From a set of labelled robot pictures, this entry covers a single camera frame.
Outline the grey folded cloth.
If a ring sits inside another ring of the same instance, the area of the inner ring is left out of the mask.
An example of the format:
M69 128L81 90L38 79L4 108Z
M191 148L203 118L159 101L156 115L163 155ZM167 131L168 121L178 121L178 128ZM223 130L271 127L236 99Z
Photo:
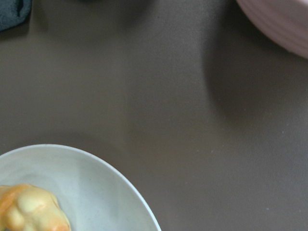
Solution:
M29 16L32 0L0 0L0 30L23 23Z

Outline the glazed twisted donut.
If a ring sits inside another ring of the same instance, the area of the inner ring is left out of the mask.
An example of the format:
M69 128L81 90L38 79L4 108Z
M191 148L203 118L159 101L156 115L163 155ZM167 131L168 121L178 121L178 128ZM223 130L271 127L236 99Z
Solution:
M2 231L70 231L71 226L51 192L30 184L0 187Z

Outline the pink ribbed bowl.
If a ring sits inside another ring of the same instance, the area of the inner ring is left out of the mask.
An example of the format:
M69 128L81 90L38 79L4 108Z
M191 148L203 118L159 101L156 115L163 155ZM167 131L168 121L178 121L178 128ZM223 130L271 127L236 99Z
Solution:
M237 3L264 35L289 52L308 57L306 0L238 0Z

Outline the white round plate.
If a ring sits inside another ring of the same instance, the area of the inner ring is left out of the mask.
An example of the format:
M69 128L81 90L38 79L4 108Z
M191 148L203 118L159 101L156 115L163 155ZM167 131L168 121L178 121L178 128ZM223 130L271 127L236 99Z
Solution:
M0 182L52 192L74 231L160 230L146 201L118 170L77 148L40 144L2 154Z

